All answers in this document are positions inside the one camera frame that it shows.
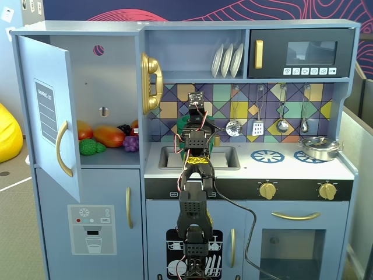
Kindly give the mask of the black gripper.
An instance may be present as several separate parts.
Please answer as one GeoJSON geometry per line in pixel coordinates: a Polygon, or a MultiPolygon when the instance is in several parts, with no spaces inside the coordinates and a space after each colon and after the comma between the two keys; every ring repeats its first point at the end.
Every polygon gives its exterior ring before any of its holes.
{"type": "Polygon", "coordinates": [[[215,132],[214,119],[208,116],[203,104],[188,104],[188,113],[179,118],[179,136],[187,137],[191,131],[203,132],[206,137],[215,132]]]}

